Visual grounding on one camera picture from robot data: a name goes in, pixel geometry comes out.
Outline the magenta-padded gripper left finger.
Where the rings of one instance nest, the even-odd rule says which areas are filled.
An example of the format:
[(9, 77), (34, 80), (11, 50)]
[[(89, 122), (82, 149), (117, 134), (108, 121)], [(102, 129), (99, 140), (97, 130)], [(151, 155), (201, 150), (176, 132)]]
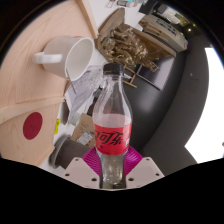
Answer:
[(63, 177), (84, 188), (99, 189), (101, 163), (95, 148), (82, 157), (74, 157), (66, 168)]

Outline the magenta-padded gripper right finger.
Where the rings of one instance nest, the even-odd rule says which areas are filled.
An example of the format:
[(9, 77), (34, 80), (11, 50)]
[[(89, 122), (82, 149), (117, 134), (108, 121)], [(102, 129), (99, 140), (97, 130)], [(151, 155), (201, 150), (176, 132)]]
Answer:
[(125, 182), (127, 189), (143, 187), (164, 177), (151, 157), (141, 156), (132, 147), (125, 157)]

